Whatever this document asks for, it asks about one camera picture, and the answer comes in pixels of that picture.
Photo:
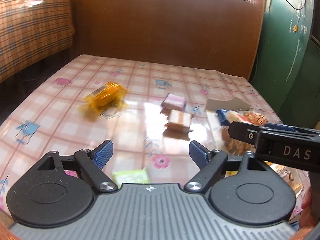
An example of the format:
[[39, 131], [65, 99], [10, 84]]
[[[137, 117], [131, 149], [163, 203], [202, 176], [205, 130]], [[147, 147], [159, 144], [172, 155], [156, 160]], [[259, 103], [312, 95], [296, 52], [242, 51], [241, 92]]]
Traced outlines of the right hand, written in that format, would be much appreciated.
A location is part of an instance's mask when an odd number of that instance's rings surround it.
[[302, 201], [302, 212], [299, 219], [299, 228], [310, 228], [315, 226], [315, 219], [311, 213], [311, 202], [312, 202], [312, 193], [311, 187], [309, 187], [304, 194]]

